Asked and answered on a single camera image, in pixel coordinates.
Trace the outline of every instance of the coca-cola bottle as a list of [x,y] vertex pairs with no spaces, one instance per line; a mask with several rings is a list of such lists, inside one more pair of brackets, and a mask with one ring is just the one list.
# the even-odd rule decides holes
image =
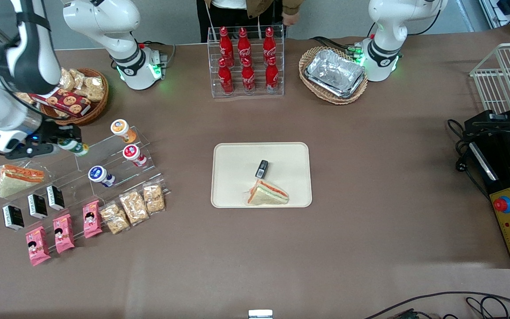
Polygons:
[[235,65],[235,60],[233,58],[233,45],[227,35],[226,27],[220,28],[220,52],[221,57],[225,59],[225,64],[228,67],[233,67]]
[[241,79],[243,81],[245,94],[252,95],[255,93],[255,72],[253,71],[253,67],[251,67],[251,58],[241,58],[241,64],[243,64]]
[[249,39],[247,39],[247,30],[245,30],[245,28],[239,28],[237,51],[239,52],[239,59],[251,59],[251,43],[249,43]]
[[268,27],[265,30],[265,40],[263,41],[263,60],[265,66],[268,65],[269,57],[274,57],[277,52],[277,43],[275,43],[275,31]]
[[277,58],[269,57],[269,66],[265,71],[265,79],[267,79],[267,92],[275,94],[279,88],[279,69],[277,69]]
[[225,95],[231,95],[233,93],[233,83],[231,81],[231,71],[229,71],[229,67],[225,64],[225,59],[219,59],[219,71],[218,75],[220,77],[221,89]]

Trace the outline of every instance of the foil container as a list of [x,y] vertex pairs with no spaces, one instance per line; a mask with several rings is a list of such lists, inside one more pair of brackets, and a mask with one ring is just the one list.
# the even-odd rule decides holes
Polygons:
[[349,98],[365,78],[365,69],[333,50],[321,50],[306,67],[304,75],[334,95]]

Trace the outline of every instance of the table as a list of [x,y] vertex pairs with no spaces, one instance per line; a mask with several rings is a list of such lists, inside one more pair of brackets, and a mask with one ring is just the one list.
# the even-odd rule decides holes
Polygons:
[[[343,107],[298,79],[311,41],[287,41],[286,95],[264,104],[213,100],[202,45],[179,46],[166,80],[145,91],[125,86],[103,50],[57,52],[63,66],[110,80],[109,111],[83,127],[85,141],[109,136],[117,118],[137,125],[172,194],[162,215],[37,267],[0,216],[0,318],[245,318],[269,308],[278,319],[358,319],[425,293],[510,297],[493,212],[454,170],[456,138],[445,123],[481,111],[468,72],[503,42],[510,27],[411,36],[391,77]],[[308,145],[312,205],[211,206],[215,145],[264,141]],[[471,315],[461,296],[409,306]]]

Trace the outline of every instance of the hand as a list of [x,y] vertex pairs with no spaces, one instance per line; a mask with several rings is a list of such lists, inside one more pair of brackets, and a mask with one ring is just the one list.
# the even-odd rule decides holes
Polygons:
[[298,12],[296,12],[292,16],[289,16],[288,14],[285,14],[283,12],[283,24],[285,26],[293,26],[294,24],[296,24],[298,22],[299,18],[300,18],[300,15],[298,14]]

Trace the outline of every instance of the sandwich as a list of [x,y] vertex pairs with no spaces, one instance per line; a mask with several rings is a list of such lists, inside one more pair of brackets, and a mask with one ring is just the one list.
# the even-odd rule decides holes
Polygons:
[[247,200],[248,205],[282,205],[289,202],[289,195],[279,187],[258,179],[251,188],[251,196]]
[[44,172],[14,165],[0,166],[0,197],[5,198],[42,183]]

